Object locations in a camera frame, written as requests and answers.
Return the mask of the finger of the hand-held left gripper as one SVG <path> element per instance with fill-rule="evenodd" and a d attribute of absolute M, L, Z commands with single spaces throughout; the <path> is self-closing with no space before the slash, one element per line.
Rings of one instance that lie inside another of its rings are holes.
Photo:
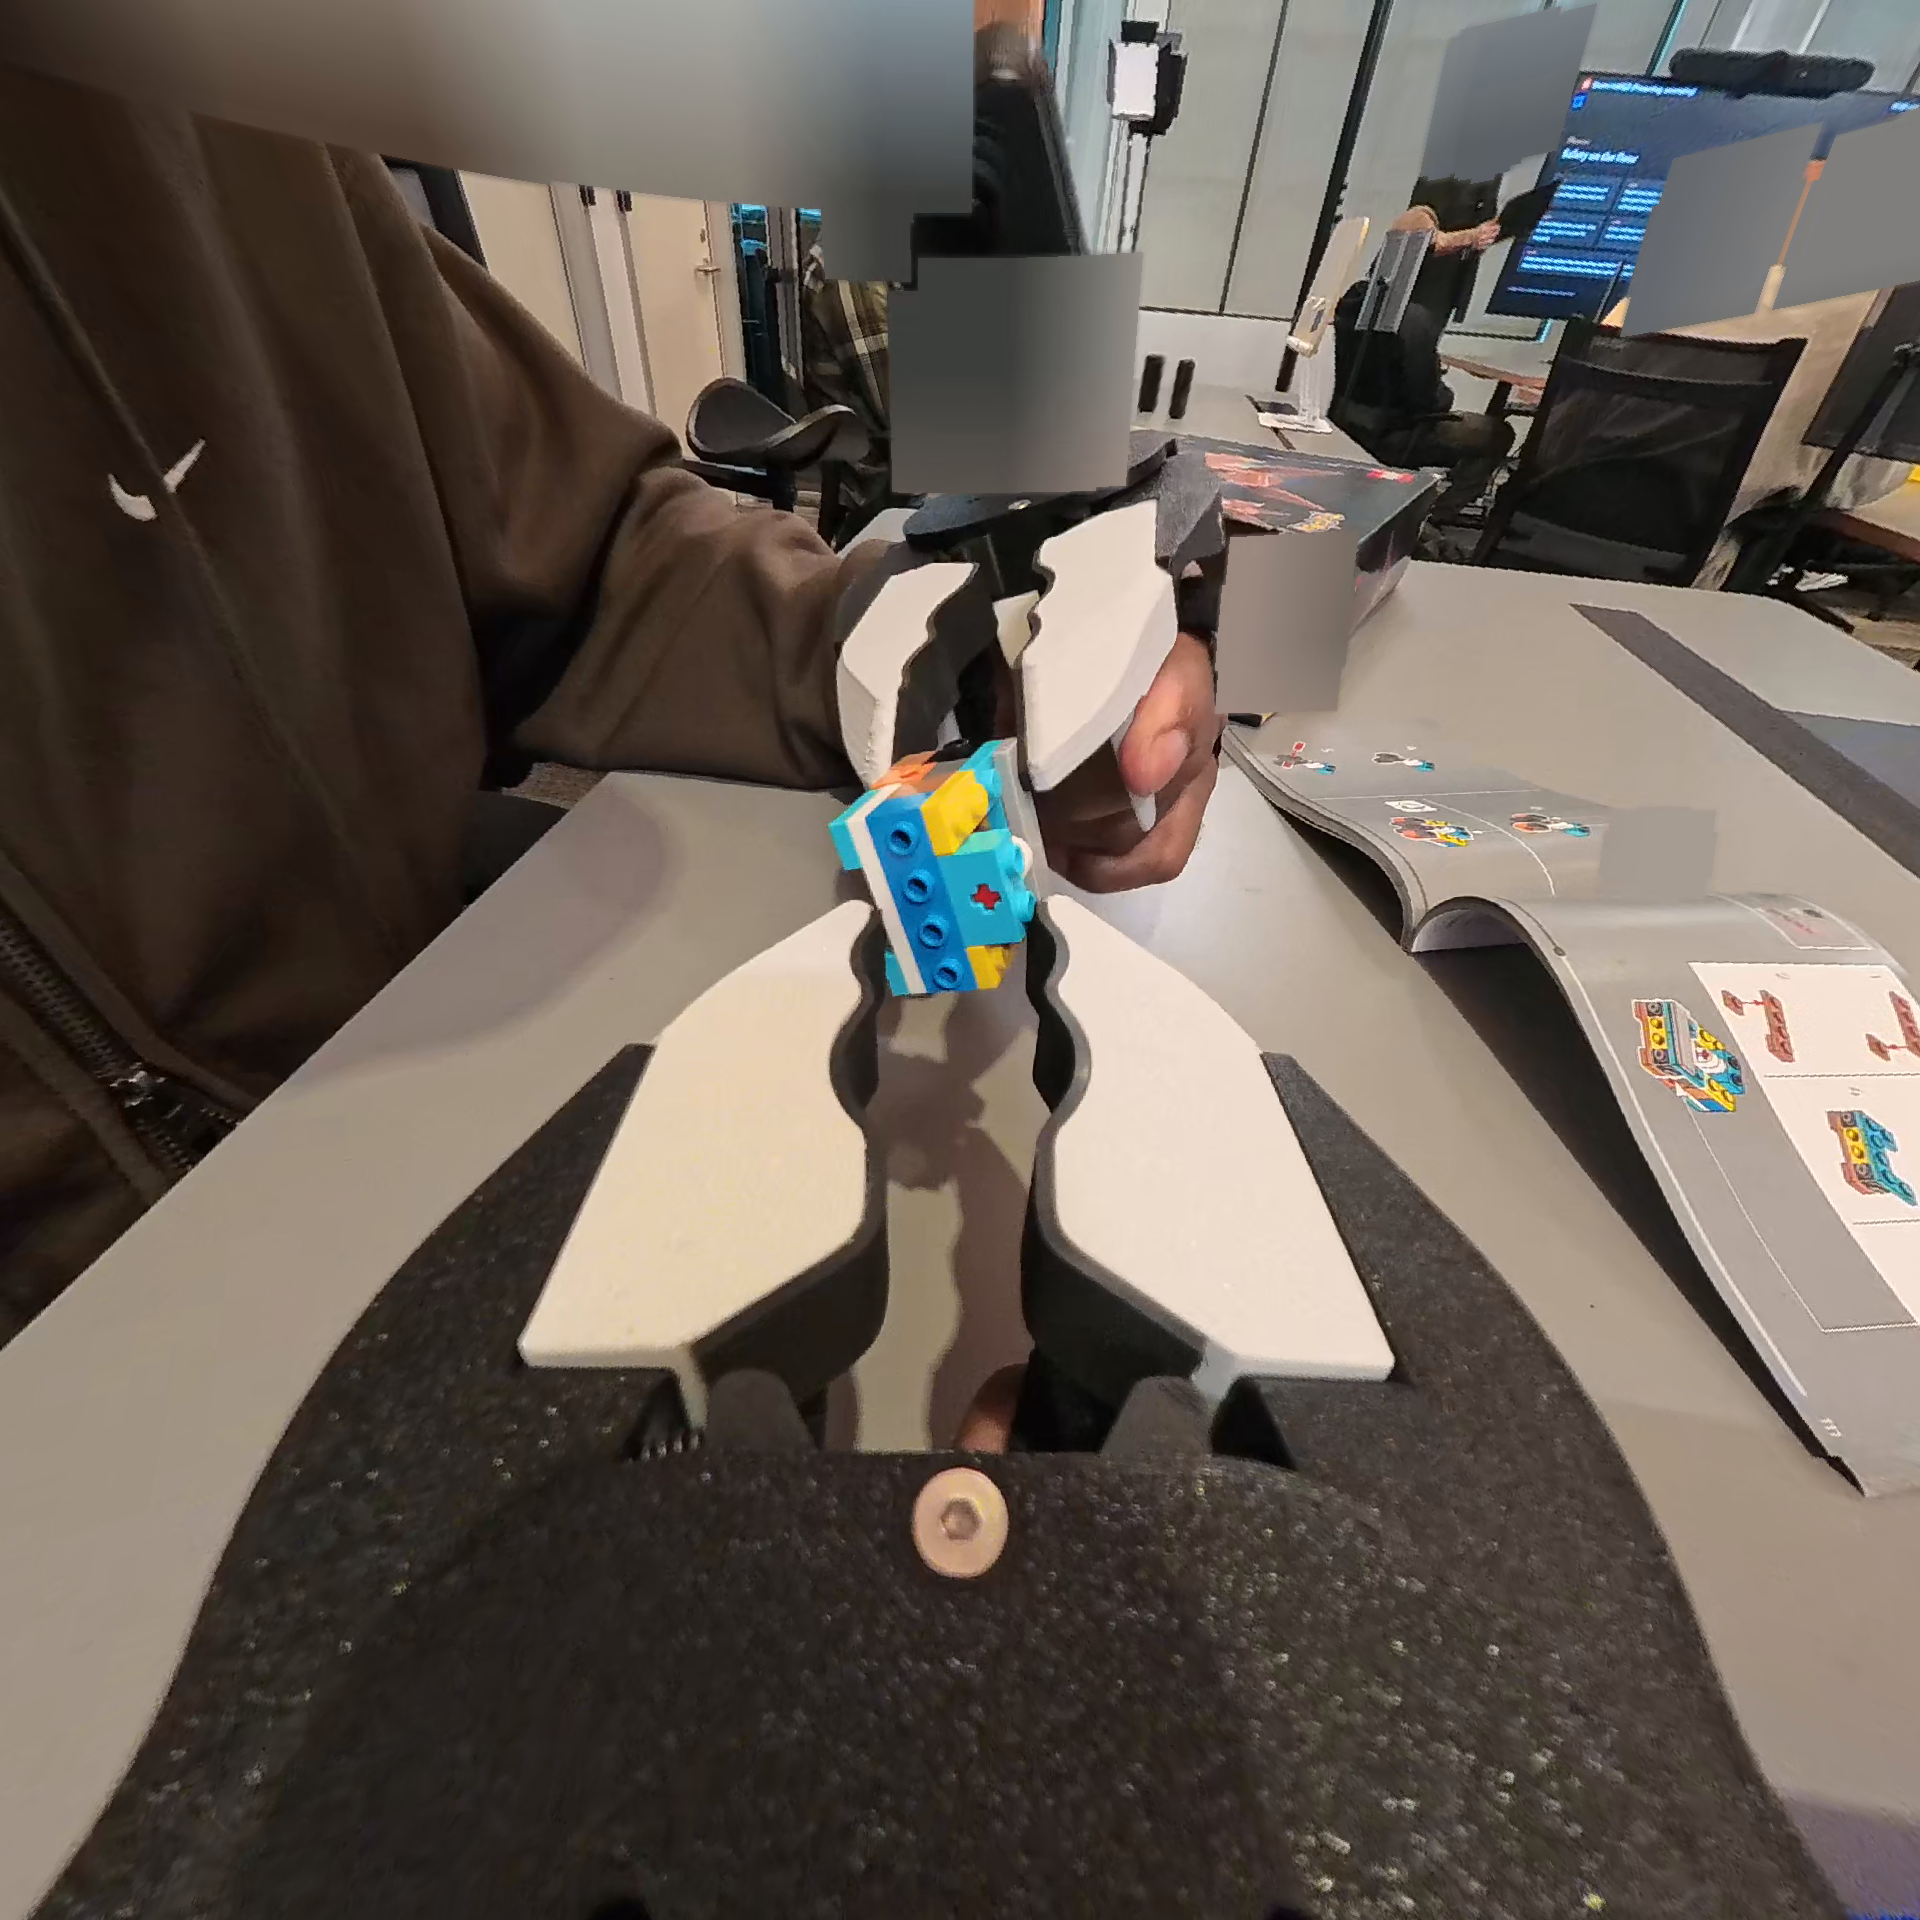
<path fill-rule="evenodd" d="M 977 639 L 977 565 L 879 560 L 836 605 L 836 730 L 859 784 L 934 751 Z"/>
<path fill-rule="evenodd" d="M 1036 593 L 1003 599 L 994 614 L 1021 693 L 1021 775 L 1047 794 L 1128 730 L 1180 627 L 1155 499 L 1041 543 L 1036 579 Z"/>

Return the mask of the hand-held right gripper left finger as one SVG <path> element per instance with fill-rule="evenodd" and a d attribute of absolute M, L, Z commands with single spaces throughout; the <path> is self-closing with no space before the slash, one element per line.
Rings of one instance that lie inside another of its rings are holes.
<path fill-rule="evenodd" d="M 524 1364 L 841 1372 L 862 1357 L 884 1315 L 869 937 L 869 903 L 833 903 L 659 1030 Z"/>

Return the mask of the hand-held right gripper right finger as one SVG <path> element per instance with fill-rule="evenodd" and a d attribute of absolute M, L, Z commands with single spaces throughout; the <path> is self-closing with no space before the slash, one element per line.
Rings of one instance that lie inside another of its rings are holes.
<path fill-rule="evenodd" d="M 1074 899 L 1030 925 L 1030 1341 L 1074 1385 L 1392 1372 L 1260 1044 Z"/>

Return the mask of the blue yellow brick model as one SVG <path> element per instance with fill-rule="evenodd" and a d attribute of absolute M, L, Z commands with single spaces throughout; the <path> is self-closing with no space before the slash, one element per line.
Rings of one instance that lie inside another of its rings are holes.
<path fill-rule="evenodd" d="M 1036 839 L 1012 740 L 947 743 L 884 767 L 833 818 L 836 867 L 884 925 L 893 995 L 994 994 L 1036 915 Z"/>

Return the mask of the person's left forearm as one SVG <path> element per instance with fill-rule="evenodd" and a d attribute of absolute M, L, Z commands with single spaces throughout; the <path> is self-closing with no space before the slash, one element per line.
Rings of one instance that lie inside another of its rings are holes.
<path fill-rule="evenodd" d="M 828 551 L 797 512 L 741 512 L 682 464 L 644 470 L 584 574 L 481 639 L 490 783 L 530 763 L 828 790 L 841 605 L 884 543 Z"/>

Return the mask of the person's left hand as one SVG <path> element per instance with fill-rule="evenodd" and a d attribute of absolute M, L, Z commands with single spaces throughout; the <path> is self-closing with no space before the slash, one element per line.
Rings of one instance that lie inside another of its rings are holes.
<path fill-rule="evenodd" d="M 1175 637 L 1117 750 L 1041 790 L 1047 857 L 1081 893 L 1168 885 L 1186 871 L 1220 783 L 1215 657 Z"/>

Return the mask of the dark toy brick set box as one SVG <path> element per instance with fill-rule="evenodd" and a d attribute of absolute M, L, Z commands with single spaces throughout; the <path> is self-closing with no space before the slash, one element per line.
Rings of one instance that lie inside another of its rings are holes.
<path fill-rule="evenodd" d="M 1401 584 L 1447 480 L 1426 464 L 1381 464 L 1368 454 L 1348 463 L 1329 445 L 1295 451 L 1281 437 L 1227 441 L 1180 426 L 1135 431 L 1135 441 L 1157 437 L 1168 437 L 1175 451 L 1196 451 L 1220 486 L 1220 518 L 1227 534 L 1227 553 L 1220 565 L 1226 579 L 1233 579 L 1241 544 L 1260 551 L 1281 534 L 1355 534 L 1349 627 L 1366 627 Z"/>

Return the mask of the white stand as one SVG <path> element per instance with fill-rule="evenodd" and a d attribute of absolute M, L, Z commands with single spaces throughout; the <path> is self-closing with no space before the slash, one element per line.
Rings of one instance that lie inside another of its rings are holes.
<path fill-rule="evenodd" d="M 1332 311 L 1355 281 L 1368 238 L 1368 218 L 1348 218 L 1329 235 L 1329 253 L 1287 338 L 1281 413 L 1295 431 L 1332 431 Z"/>

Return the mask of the black saddle chair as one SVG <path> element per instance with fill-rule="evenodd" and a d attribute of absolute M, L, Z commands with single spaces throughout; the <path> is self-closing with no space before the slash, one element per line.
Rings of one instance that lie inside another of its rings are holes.
<path fill-rule="evenodd" d="M 741 374 L 715 374 L 687 411 L 687 470 L 797 512 L 807 464 L 859 464 L 869 451 L 866 424 L 846 404 L 793 420 Z"/>

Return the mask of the grey instruction booklet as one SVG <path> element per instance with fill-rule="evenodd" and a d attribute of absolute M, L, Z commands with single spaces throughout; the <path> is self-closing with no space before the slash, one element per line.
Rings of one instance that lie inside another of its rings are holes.
<path fill-rule="evenodd" d="M 1695 1263 L 1866 1497 L 1920 1483 L 1920 994 L 1842 912 L 1657 881 L 1695 810 L 1472 767 L 1439 732 L 1273 714 L 1227 759 L 1366 853 L 1401 950 L 1523 946 L 1572 1005 Z"/>

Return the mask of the black mesh office chair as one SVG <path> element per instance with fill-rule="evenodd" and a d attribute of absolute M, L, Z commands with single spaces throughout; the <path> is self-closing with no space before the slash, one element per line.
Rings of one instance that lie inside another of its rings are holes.
<path fill-rule="evenodd" d="M 1689 586 L 1801 346 L 1569 321 L 1472 565 Z"/>

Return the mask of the studio light panel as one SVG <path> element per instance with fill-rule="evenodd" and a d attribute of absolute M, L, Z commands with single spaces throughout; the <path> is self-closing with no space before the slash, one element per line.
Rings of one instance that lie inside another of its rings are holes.
<path fill-rule="evenodd" d="M 1108 48 L 1108 110 L 1139 137 L 1163 137 L 1180 113 L 1186 41 L 1157 19 L 1126 19 Z"/>

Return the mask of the white cabinet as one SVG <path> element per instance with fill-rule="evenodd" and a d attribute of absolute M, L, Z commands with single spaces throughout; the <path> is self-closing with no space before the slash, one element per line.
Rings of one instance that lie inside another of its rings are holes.
<path fill-rule="evenodd" d="M 730 201 L 462 174 L 490 273 L 621 404 L 687 426 L 693 399 L 742 374 Z"/>

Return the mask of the computer monitor blue screen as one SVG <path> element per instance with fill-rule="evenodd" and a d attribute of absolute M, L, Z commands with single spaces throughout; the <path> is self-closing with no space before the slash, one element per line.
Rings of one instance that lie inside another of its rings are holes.
<path fill-rule="evenodd" d="M 1599 321 L 1630 297 L 1679 137 L 1704 126 L 1701 83 L 1583 77 L 1544 159 L 1544 218 L 1507 243 L 1486 311 L 1507 321 Z"/>

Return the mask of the person's brown jacket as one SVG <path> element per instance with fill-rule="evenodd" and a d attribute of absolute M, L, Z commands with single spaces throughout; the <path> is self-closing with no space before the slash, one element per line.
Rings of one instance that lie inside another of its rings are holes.
<path fill-rule="evenodd" d="M 462 912 L 474 637 L 659 464 L 375 153 L 7 64 L 7 1338 Z"/>

